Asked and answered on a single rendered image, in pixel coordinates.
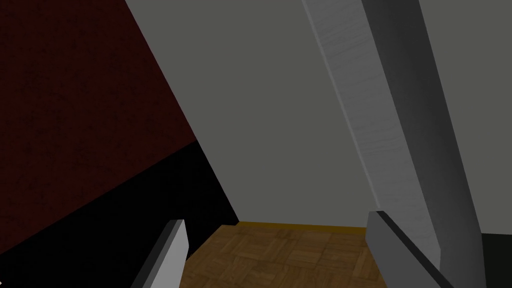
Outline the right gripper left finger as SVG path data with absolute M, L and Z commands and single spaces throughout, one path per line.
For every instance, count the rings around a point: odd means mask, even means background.
M 184 220 L 170 220 L 158 236 L 131 288 L 179 288 L 188 250 Z

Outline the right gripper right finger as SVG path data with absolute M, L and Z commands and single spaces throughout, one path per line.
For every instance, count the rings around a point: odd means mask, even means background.
M 454 288 L 384 211 L 368 213 L 365 241 L 387 288 Z

